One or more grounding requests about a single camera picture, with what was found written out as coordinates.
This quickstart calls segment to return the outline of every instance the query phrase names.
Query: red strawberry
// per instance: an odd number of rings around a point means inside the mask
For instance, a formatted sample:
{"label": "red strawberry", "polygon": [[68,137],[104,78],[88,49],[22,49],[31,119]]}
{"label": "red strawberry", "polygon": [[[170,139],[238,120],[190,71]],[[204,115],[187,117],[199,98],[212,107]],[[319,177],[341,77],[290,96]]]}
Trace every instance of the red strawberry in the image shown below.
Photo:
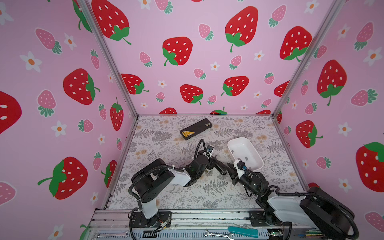
{"label": "red strawberry", "polygon": [[308,106],[305,108],[305,113],[312,114],[313,112],[316,112],[316,109],[317,109],[316,103],[308,104]]}
{"label": "red strawberry", "polygon": [[272,84],[274,81],[275,77],[273,76],[273,73],[268,73],[265,75],[264,82],[268,85]]}
{"label": "red strawberry", "polygon": [[367,103],[371,104],[373,103],[379,94],[376,93],[376,90],[369,89],[368,91],[366,90],[360,90],[358,91],[352,98],[351,98],[351,103],[353,105],[363,107]]}
{"label": "red strawberry", "polygon": [[129,35],[129,22],[124,13],[107,0],[92,0],[92,11],[104,36],[115,41]]}
{"label": "red strawberry", "polygon": [[35,33],[41,44],[43,44],[46,49],[52,50],[52,52],[56,53],[57,55],[61,54],[62,51],[60,43],[55,41],[55,37],[52,35],[52,33],[41,28],[36,28]]}
{"label": "red strawberry", "polygon": [[88,119],[81,120],[77,126],[79,127],[80,131],[85,133],[89,133],[93,129],[93,123]]}
{"label": "red strawberry", "polygon": [[96,96],[93,79],[82,68],[76,69],[64,78],[63,87],[65,93],[81,104],[89,105]]}
{"label": "red strawberry", "polygon": [[177,114],[174,108],[166,108],[163,111],[159,112],[159,114]]}
{"label": "red strawberry", "polygon": [[301,95],[304,96],[308,91],[308,81],[304,80],[303,85],[301,86]]}
{"label": "red strawberry", "polygon": [[40,105],[37,108],[40,112],[40,115],[50,117],[55,113],[53,109],[56,107],[56,101],[53,97],[53,94],[49,90],[43,90],[40,93],[40,95],[37,97],[37,103]]}
{"label": "red strawberry", "polygon": [[0,134],[14,125],[21,115],[22,109],[16,99],[0,91]]}
{"label": "red strawberry", "polygon": [[339,94],[347,82],[347,73],[336,61],[328,61],[320,74],[317,82],[317,92],[323,98],[329,98],[328,106],[331,104],[331,97]]}
{"label": "red strawberry", "polygon": [[116,169],[116,165],[117,165],[117,162],[115,160],[112,160],[107,168],[105,169],[105,173],[103,173],[103,171],[101,170],[101,174],[104,174],[104,183],[105,183],[105,186],[109,187],[109,184],[111,183],[111,180],[112,180],[112,177],[113,177],[113,174],[115,172],[115,169]]}
{"label": "red strawberry", "polygon": [[269,19],[269,27],[275,27],[279,24],[279,21],[281,21],[284,18],[285,12],[287,10],[286,5],[281,5],[280,7],[276,8],[275,11],[272,13],[272,18]]}
{"label": "red strawberry", "polygon": [[375,192],[384,192],[384,145],[371,142],[359,148],[356,164],[363,184]]}
{"label": "red strawberry", "polygon": [[240,47],[249,43],[256,32],[257,20],[259,13],[257,8],[253,6],[246,7],[236,14],[225,26],[225,36],[227,41],[233,45]]}
{"label": "red strawberry", "polygon": [[285,35],[280,48],[280,58],[284,60],[297,59],[307,50],[312,41],[312,35],[301,26],[296,26]]}
{"label": "red strawberry", "polygon": [[49,191],[56,199],[66,199],[79,190],[87,181],[88,171],[79,160],[66,157],[53,169],[53,176],[37,183],[52,179]]}
{"label": "red strawberry", "polygon": [[122,142],[121,142],[121,139],[120,139],[120,138],[118,138],[118,139],[116,140],[116,144],[118,145],[118,150],[121,150]]}
{"label": "red strawberry", "polygon": [[193,73],[195,74],[195,77],[200,78],[200,79],[205,79],[207,77],[206,74],[204,73],[204,71],[201,69],[198,69],[198,68],[195,68]]}
{"label": "red strawberry", "polygon": [[16,188],[11,184],[0,181],[0,206],[6,204],[16,196]]}
{"label": "red strawberry", "polygon": [[112,104],[111,110],[109,111],[113,128],[119,131],[121,128],[122,120],[124,119],[124,112],[120,104],[118,104],[118,98],[116,97],[116,103]]}
{"label": "red strawberry", "polygon": [[319,48],[316,49],[316,51],[313,54],[314,58],[321,58],[325,52],[327,52],[327,47],[324,45],[321,45]]}
{"label": "red strawberry", "polygon": [[331,167],[331,161],[327,157],[319,157],[316,160],[317,166],[319,166],[321,169],[327,169]]}
{"label": "red strawberry", "polygon": [[98,55],[97,55],[95,49],[92,49],[92,51],[91,51],[91,62],[95,66],[96,69],[99,69],[100,61],[98,59]]}
{"label": "red strawberry", "polygon": [[163,55],[172,65],[184,65],[191,55],[192,42],[185,36],[169,38],[163,42]]}
{"label": "red strawberry", "polygon": [[237,96],[244,91],[248,83],[249,78],[246,76],[227,78],[223,84],[224,92],[220,96],[223,96],[224,93],[228,96]]}
{"label": "red strawberry", "polygon": [[373,23],[369,22],[360,30],[359,34],[356,36],[355,50],[359,51],[367,45],[367,41],[373,35]]}
{"label": "red strawberry", "polygon": [[316,138],[323,138],[323,136],[317,137],[317,128],[310,120],[301,122],[296,126],[296,136],[306,148],[312,147],[316,143]]}
{"label": "red strawberry", "polygon": [[225,107],[223,107],[223,110],[219,109],[219,110],[212,111],[211,114],[227,114],[227,112],[224,112],[224,108]]}
{"label": "red strawberry", "polygon": [[101,117],[103,120],[106,120],[106,119],[107,119],[107,110],[104,108],[104,105],[103,105],[103,104],[100,104],[100,105],[99,105],[99,111],[100,111],[100,117]]}
{"label": "red strawberry", "polygon": [[144,90],[144,82],[138,76],[132,74],[121,74],[121,76],[130,94],[140,94],[142,91],[149,92],[149,90]]}
{"label": "red strawberry", "polygon": [[372,227],[380,232],[384,232],[384,216],[381,216],[377,212],[369,212],[365,215],[365,220],[367,220]]}
{"label": "red strawberry", "polygon": [[271,110],[267,110],[267,109],[265,109],[265,110],[260,111],[260,112],[258,112],[258,113],[256,113],[256,114],[271,114]]}
{"label": "red strawberry", "polygon": [[231,64],[229,64],[229,68],[231,70],[235,70],[237,68],[237,66],[240,65],[240,63],[241,63],[241,56],[238,55],[238,56],[232,58]]}
{"label": "red strawberry", "polygon": [[272,99],[267,99],[263,102],[262,108],[266,108],[268,105],[270,105],[272,102]]}
{"label": "red strawberry", "polygon": [[278,97],[282,97],[282,96],[283,96],[283,93],[284,93],[284,91],[285,91],[285,89],[286,89],[287,86],[288,86],[288,83],[289,83],[289,81],[287,81],[287,82],[285,82],[285,83],[283,83],[283,84],[277,86],[277,87],[275,88],[275,90],[273,91],[273,93],[274,93],[276,96],[278,96]]}
{"label": "red strawberry", "polygon": [[93,160],[93,169],[95,169],[95,171],[97,171],[99,169],[101,165],[101,154],[99,152],[97,152],[94,156],[94,160]]}
{"label": "red strawberry", "polygon": [[199,87],[184,84],[180,87],[180,93],[183,100],[187,103],[197,103],[203,98],[203,90]]}
{"label": "red strawberry", "polygon": [[291,126],[286,126],[286,127],[284,128],[284,133],[285,133],[286,135],[290,134],[290,133],[291,133]]}

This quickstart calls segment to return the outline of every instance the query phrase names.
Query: black cable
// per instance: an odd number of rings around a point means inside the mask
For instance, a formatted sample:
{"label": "black cable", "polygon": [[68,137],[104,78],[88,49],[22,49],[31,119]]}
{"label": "black cable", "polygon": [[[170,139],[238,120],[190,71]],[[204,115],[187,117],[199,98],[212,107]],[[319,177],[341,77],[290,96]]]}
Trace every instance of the black cable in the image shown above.
{"label": "black cable", "polygon": [[353,219],[348,215],[348,213],[344,210],[344,208],[340,207],[340,205],[338,205],[337,203],[335,203],[331,199],[324,197],[322,195],[319,195],[319,194],[312,193],[312,192],[281,193],[279,191],[280,191],[280,188],[277,187],[275,192],[279,196],[280,195],[283,195],[283,196],[310,196],[310,197],[315,197],[317,199],[327,201],[332,206],[337,208],[344,215],[344,217],[348,220],[349,224],[351,225],[351,227],[353,229],[353,234],[352,235],[346,235],[346,238],[357,239],[359,237],[359,230],[358,230],[358,227],[356,226],[355,222],[353,221]]}

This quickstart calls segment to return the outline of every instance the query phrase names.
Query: white flower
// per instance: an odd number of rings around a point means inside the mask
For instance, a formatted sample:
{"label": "white flower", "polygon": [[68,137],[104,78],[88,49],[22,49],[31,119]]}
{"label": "white flower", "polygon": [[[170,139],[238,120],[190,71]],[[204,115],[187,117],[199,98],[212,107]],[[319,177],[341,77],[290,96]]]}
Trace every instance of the white flower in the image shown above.
{"label": "white flower", "polygon": [[39,59],[36,59],[35,56],[31,53],[28,52],[28,55],[20,55],[20,58],[26,62],[25,63],[25,69],[31,70],[32,68],[36,70],[36,72],[40,72],[40,67],[39,65],[41,64],[41,61]]}
{"label": "white flower", "polygon": [[56,126],[52,126],[51,129],[55,131],[56,137],[60,135],[65,135],[65,129],[67,128],[66,124],[61,124],[60,121],[57,121]]}
{"label": "white flower", "polygon": [[378,49],[376,50],[368,50],[368,57],[364,58],[363,62],[368,62],[368,65],[369,66],[372,66],[373,63],[376,61],[376,60],[380,60],[383,58],[383,56],[380,54],[381,52],[381,48],[382,47],[379,47]]}
{"label": "white flower", "polygon": [[345,192],[348,192],[348,189],[352,189],[351,185],[348,184],[348,179],[342,180],[341,178],[339,178],[339,182],[339,188],[344,189]]}
{"label": "white flower", "polygon": [[100,133],[100,137],[98,137],[97,140],[99,141],[99,145],[101,145],[102,143],[105,143],[105,142],[104,142],[104,140],[105,140],[105,136],[103,136],[103,134]]}
{"label": "white flower", "polygon": [[344,24],[344,26],[337,32],[339,34],[339,36],[337,37],[337,40],[339,40],[340,38],[345,38],[350,28],[351,28],[350,26],[347,26],[347,24]]}
{"label": "white flower", "polygon": [[92,205],[98,200],[98,198],[97,198],[98,194],[99,194],[98,192],[93,192],[93,195],[90,199],[90,201],[92,202]]}
{"label": "white flower", "polygon": [[297,103],[296,101],[292,103],[292,109],[296,110],[296,107],[297,107]]}
{"label": "white flower", "polygon": [[113,83],[113,75],[112,75],[112,73],[108,74],[108,80],[109,80],[110,83]]}
{"label": "white flower", "polygon": [[0,2],[0,24],[4,25],[5,21],[13,21],[13,18],[5,12],[5,4],[3,2]]}
{"label": "white flower", "polygon": [[53,228],[53,233],[51,235],[49,235],[48,240],[51,240],[51,239],[52,240],[56,240],[59,237],[61,237],[63,235],[63,232],[62,232],[63,227],[64,227],[64,224],[61,225],[60,227],[59,226],[55,226]]}
{"label": "white flower", "polygon": [[348,132],[352,131],[352,128],[348,127],[348,123],[344,123],[344,125],[339,124],[339,134],[343,134],[344,136],[348,136]]}
{"label": "white flower", "polygon": [[73,50],[73,48],[77,47],[76,44],[73,41],[73,36],[68,36],[68,34],[64,33],[65,36],[65,44],[69,45],[70,49]]}
{"label": "white flower", "polygon": [[309,164],[307,163],[307,160],[303,160],[303,167],[305,167],[305,169],[308,169]]}
{"label": "white flower", "polygon": [[164,86],[166,86],[166,83],[165,83],[165,81],[159,81],[159,84],[158,84],[158,86],[160,86],[160,87],[164,88]]}
{"label": "white flower", "polygon": [[261,61],[262,60],[262,57],[264,57],[264,53],[263,53],[263,51],[262,50],[260,50],[260,52],[258,52],[258,53],[255,53],[255,59],[254,60],[259,60],[259,61]]}
{"label": "white flower", "polygon": [[151,3],[151,0],[138,0],[141,3],[141,9],[148,9],[149,10],[149,4]]}
{"label": "white flower", "polygon": [[211,64],[211,70],[215,70],[217,71],[217,69],[220,67],[219,64],[217,64],[217,62],[214,62],[213,64]]}
{"label": "white flower", "polygon": [[307,2],[307,8],[305,9],[304,13],[313,13],[313,10],[319,6],[320,3],[317,2],[317,0],[312,0],[310,2]]}
{"label": "white flower", "polygon": [[260,91],[258,91],[257,93],[254,93],[254,98],[259,98],[261,95],[263,95],[262,93],[260,93]]}

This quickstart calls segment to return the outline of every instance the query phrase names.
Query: strawberry wallpaper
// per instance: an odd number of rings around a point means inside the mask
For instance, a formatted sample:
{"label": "strawberry wallpaper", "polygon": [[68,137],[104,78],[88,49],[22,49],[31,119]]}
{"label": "strawberry wallpaper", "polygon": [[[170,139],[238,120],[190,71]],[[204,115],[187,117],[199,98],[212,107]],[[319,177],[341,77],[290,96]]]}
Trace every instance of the strawberry wallpaper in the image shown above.
{"label": "strawberry wallpaper", "polygon": [[82,240],[133,118],[76,1],[0,2],[0,33],[1,238]]}
{"label": "strawberry wallpaper", "polygon": [[383,10],[345,3],[280,123],[306,181],[355,213],[360,240],[384,239]]}
{"label": "strawberry wallpaper", "polygon": [[88,1],[139,114],[270,113],[332,3]]}

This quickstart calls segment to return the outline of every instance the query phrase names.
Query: pink strawberry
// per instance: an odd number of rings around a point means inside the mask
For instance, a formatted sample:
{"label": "pink strawberry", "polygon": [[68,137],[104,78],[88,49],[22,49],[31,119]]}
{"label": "pink strawberry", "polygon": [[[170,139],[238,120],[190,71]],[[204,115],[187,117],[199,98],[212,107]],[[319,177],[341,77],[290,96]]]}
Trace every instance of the pink strawberry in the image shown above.
{"label": "pink strawberry", "polygon": [[98,58],[98,55],[97,55],[95,49],[92,49],[92,51],[91,51],[91,61],[92,61],[93,65],[95,66],[95,68],[99,69],[100,61],[99,61],[99,58]]}
{"label": "pink strawberry", "polygon": [[207,103],[208,103],[209,105],[212,105],[212,104],[215,103],[216,99],[217,99],[216,95],[212,95],[212,96],[210,96],[210,97],[208,98]]}
{"label": "pink strawberry", "polygon": [[358,91],[352,98],[351,98],[351,103],[353,105],[363,107],[367,103],[371,104],[373,103],[379,94],[376,93],[376,90],[369,89],[367,90],[360,90]]}
{"label": "pink strawberry", "polygon": [[269,27],[273,28],[276,25],[278,25],[279,21],[281,21],[284,18],[286,10],[287,10],[286,5],[281,5],[280,7],[276,8],[276,10],[273,11],[272,13],[272,18],[269,19]]}
{"label": "pink strawberry", "polygon": [[199,25],[200,37],[205,38],[206,41],[210,41],[214,37],[214,32],[211,31],[211,27],[206,24]]}
{"label": "pink strawberry", "polygon": [[172,3],[168,0],[155,0],[157,8],[160,11],[164,11],[165,14],[170,14],[172,12]]}
{"label": "pink strawberry", "polygon": [[156,100],[157,100],[158,102],[162,102],[162,101],[164,101],[164,98],[165,98],[165,96],[164,96],[164,93],[163,93],[163,92],[159,92],[159,93],[156,94]]}
{"label": "pink strawberry", "polygon": [[93,160],[93,169],[97,171],[101,165],[101,154],[97,152],[94,157],[95,159]]}
{"label": "pink strawberry", "polygon": [[16,196],[16,188],[11,184],[0,181],[0,206],[6,204]]}
{"label": "pink strawberry", "polygon": [[268,85],[272,84],[272,82],[274,81],[275,77],[273,76],[273,73],[268,73],[265,75],[265,79],[264,79],[264,82]]}
{"label": "pink strawberry", "polygon": [[359,51],[367,45],[367,41],[373,35],[373,23],[369,22],[360,30],[359,34],[356,36],[357,42],[355,42],[355,50]]}
{"label": "pink strawberry", "polygon": [[262,108],[266,108],[268,105],[270,105],[272,102],[272,99],[267,99],[263,102]]}
{"label": "pink strawberry", "polygon": [[104,105],[103,105],[103,104],[100,104],[100,105],[99,105],[99,111],[100,111],[100,117],[101,117],[103,120],[106,120],[106,119],[107,119],[107,110],[104,108]]}
{"label": "pink strawberry", "polygon": [[284,133],[285,133],[286,135],[290,134],[290,133],[291,133],[291,126],[286,126],[286,127],[284,128]]}
{"label": "pink strawberry", "polygon": [[237,68],[237,66],[240,64],[241,64],[241,56],[238,55],[238,56],[232,58],[231,64],[229,64],[229,68],[231,70],[235,70]]}
{"label": "pink strawberry", "polygon": [[151,62],[151,58],[148,56],[148,54],[146,54],[145,52],[141,52],[140,53],[140,61],[144,64],[144,66],[146,67],[151,67],[152,66],[152,62]]}
{"label": "pink strawberry", "polygon": [[305,113],[312,114],[313,112],[316,112],[316,109],[317,109],[316,103],[308,104],[308,106],[305,108]]}
{"label": "pink strawberry", "polygon": [[369,212],[365,215],[365,220],[367,220],[372,227],[380,232],[384,232],[384,216],[381,216],[377,212]]}
{"label": "pink strawberry", "polygon": [[205,79],[207,77],[206,74],[204,73],[204,71],[201,69],[198,69],[198,68],[195,68],[193,73],[195,73],[195,77],[200,78],[200,79]]}
{"label": "pink strawberry", "polygon": [[303,85],[301,86],[301,95],[304,96],[308,91],[308,81],[304,80]]}
{"label": "pink strawberry", "polygon": [[35,33],[41,44],[43,44],[46,49],[52,50],[52,52],[57,55],[61,54],[62,51],[60,43],[55,41],[55,37],[52,35],[52,33],[41,28],[36,28]]}
{"label": "pink strawberry", "polygon": [[316,160],[317,166],[319,166],[321,169],[327,169],[331,167],[331,161],[327,157],[319,157]]}
{"label": "pink strawberry", "polygon": [[120,138],[118,138],[118,139],[116,140],[116,144],[118,145],[118,150],[121,150],[121,145],[122,145],[122,143],[121,143],[121,139],[120,139]]}
{"label": "pink strawberry", "polygon": [[37,109],[40,111],[40,115],[50,117],[54,114],[54,108],[56,107],[56,101],[53,94],[49,90],[43,90],[37,97],[37,103],[40,105]]}
{"label": "pink strawberry", "polygon": [[327,52],[327,47],[324,45],[321,45],[319,48],[316,49],[315,53],[313,54],[314,58],[321,58],[325,52]]}
{"label": "pink strawberry", "polygon": [[88,119],[81,120],[78,127],[80,131],[89,133],[93,129],[93,123]]}

